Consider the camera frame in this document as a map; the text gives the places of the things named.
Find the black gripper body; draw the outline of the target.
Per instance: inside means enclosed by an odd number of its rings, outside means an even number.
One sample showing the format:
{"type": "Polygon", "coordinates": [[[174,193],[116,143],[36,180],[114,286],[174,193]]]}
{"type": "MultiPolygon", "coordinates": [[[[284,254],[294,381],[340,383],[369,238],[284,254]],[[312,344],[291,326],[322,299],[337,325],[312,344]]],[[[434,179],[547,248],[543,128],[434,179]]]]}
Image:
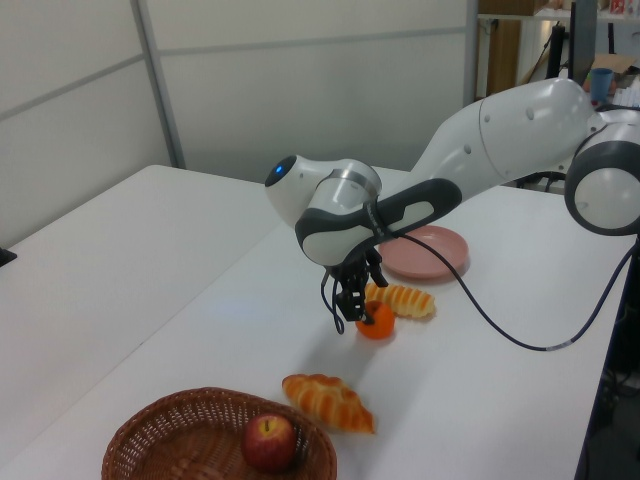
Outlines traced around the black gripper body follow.
{"type": "Polygon", "coordinates": [[[374,260],[374,248],[366,248],[350,253],[339,265],[326,267],[326,274],[338,282],[348,282],[355,278],[367,283],[371,276],[371,264],[374,260]]]}

